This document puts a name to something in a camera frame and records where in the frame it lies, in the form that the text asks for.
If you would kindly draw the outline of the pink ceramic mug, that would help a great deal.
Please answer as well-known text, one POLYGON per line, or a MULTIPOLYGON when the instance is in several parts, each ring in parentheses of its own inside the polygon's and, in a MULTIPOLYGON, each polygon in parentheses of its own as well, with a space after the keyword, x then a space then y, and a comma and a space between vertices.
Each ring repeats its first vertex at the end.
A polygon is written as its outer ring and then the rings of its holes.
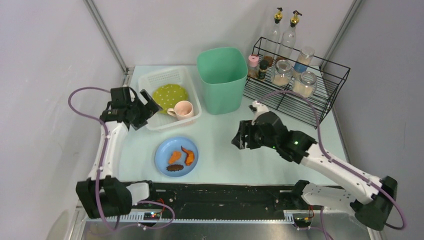
POLYGON ((189 119, 194 116, 194 107, 191 102, 182 100, 179 101, 173 108, 169 108, 167 110, 167 114, 179 121, 189 119))

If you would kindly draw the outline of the green plastic waste bin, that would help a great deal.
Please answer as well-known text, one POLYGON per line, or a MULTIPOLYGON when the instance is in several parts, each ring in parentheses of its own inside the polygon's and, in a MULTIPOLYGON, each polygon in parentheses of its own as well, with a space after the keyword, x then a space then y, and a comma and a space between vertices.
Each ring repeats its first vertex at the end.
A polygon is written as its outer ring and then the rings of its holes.
POLYGON ((201 52, 196 59, 206 110, 212 115, 228 114, 241 106, 248 67, 235 47, 218 47, 201 52))

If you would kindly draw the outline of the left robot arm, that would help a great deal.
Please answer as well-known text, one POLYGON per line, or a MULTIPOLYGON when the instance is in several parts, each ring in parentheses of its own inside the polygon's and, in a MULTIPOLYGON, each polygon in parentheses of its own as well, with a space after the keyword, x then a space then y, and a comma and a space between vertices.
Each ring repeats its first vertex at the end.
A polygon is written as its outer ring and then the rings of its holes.
POLYGON ((162 108, 148 92, 129 86, 108 90, 110 101, 99 117, 100 141, 92 169, 86 180, 76 184, 76 193, 87 215, 101 219, 127 215, 133 206, 154 195, 150 180, 119 180, 123 144, 133 128, 138 130, 162 108))

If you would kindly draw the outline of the white plastic perforated basket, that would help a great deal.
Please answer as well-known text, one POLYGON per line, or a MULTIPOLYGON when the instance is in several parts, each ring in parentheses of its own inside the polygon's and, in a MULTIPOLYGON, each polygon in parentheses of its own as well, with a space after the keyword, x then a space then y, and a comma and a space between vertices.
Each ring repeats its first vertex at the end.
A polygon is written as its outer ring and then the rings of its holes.
POLYGON ((185 88, 188 100, 194 108, 194 116, 184 120, 177 120, 169 114, 157 112, 149 120, 146 128, 150 131, 164 132, 171 129, 193 124, 202 114, 202 108, 193 83, 191 74, 185 66, 171 66, 157 69, 138 77, 138 90, 145 89, 152 97, 153 92, 161 86, 177 84, 185 88))

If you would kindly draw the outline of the green scalloped plate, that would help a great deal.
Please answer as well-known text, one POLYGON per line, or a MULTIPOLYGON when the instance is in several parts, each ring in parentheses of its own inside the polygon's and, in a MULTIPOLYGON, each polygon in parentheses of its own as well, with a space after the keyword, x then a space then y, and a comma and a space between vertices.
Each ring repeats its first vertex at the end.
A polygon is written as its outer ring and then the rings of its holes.
POLYGON ((187 101, 188 98, 186 89, 178 84, 160 86, 152 94, 152 99, 162 108, 159 112, 161 114, 167 114, 168 109, 174 108, 180 101, 187 101))

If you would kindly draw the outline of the blue round plate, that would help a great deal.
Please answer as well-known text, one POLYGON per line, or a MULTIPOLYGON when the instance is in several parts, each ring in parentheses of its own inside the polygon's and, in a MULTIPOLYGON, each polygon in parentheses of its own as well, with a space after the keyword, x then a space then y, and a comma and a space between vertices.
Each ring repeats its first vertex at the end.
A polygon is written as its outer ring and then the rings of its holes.
POLYGON ((182 177, 190 173, 195 168, 196 164, 198 163, 198 160, 199 151, 197 146, 189 138, 182 136, 170 137, 163 141, 157 148, 154 156, 154 163, 156 165, 156 168, 162 174, 173 178, 182 177), (191 166, 185 165, 186 154, 181 150, 181 147, 184 147, 194 152, 195 160, 191 166), (170 165, 168 164, 168 160, 173 151, 180 151, 182 153, 181 158, 177 160, 174 164, 183 165, 183 170, 173 172, 166 170, 166 167, 170 165))

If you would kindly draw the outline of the clear bottle blue label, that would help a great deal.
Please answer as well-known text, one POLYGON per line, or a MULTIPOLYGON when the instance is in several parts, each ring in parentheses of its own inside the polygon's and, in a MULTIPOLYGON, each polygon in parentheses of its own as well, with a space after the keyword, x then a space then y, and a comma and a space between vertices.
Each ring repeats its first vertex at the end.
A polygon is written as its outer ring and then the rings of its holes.
POLYGON ((293 67, 293 74, 292 76, 296 79, 298 78, 303 72, 305 72, 311 63, 313 57, 315 55, 314 48, 310 46, 304 46, 301 48, 299 55, 297 57, 296 63, 293 67))

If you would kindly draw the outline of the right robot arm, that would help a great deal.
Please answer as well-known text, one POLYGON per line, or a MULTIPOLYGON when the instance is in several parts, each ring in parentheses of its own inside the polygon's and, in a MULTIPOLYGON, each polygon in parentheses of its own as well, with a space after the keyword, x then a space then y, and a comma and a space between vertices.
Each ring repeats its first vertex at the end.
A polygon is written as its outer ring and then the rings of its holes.
POLYGON ((274 149, 282 159, 315 170, 341 187, 319 187, 299 180, 294 191, 300 193, 307 204, 344 211, 376 231, 388 226, 398 182, 390 176, 379 178, 368 174, 339 160, 308 134, 288 130, 275 113, 263 112, 255 119, 241 120, 231 143, 240 150, 274 149))

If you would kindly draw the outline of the glass oil bottle gold spout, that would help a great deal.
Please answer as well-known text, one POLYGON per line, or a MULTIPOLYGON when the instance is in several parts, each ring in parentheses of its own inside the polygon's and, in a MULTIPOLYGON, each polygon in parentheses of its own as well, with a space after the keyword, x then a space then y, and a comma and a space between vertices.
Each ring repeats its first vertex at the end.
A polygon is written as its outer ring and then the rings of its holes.
POLYGON ((273 17, 273 24, 265 32, 265 43, 262 45, 263 60, 267 61, 268 67, 273 65, 275 53, 279 46, 278 41, 281 36, 280 22, 283 18, 283 8, 277 7, 277 13, 273 17))

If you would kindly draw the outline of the pink-lid spice shaker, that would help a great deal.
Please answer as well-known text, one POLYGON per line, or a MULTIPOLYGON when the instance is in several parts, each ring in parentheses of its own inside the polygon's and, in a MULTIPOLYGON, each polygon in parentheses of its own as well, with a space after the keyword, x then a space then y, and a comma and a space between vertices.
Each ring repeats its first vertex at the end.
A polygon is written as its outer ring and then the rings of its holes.
POLYGON ((259 68, 259 57, 255 54, 251 54, 247 59, 247 67, 248 73, 247 76, 249 78, 257 78, 258 77, 258 68, 259 68))

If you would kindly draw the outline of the glass jar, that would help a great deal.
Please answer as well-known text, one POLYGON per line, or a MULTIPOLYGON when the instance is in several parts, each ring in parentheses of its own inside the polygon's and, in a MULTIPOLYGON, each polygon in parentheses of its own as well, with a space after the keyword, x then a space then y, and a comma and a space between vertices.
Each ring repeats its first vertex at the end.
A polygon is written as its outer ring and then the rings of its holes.
POLYGON ((286 59, 278 60, 271 75, 271 82, 277 86, 286 86, 290 83, 293 76, 293 67, 286 59))
POLYGON ((295 80, 292 90, 295 93, 309 98, 314 95, 317 89, 317 76, 311 71, 304 71, 295 80))

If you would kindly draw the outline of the small black-lid spice jar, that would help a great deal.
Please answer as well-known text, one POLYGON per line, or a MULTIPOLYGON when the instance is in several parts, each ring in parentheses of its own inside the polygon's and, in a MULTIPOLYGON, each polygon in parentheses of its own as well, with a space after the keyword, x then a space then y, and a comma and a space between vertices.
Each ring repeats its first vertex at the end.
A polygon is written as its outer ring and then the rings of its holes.
POLYGON ((263 59, 259 62, 259 69, 257 74, 257 79, 263 81, 266 78, 268 71, 269 63, 267 60, 263 59))

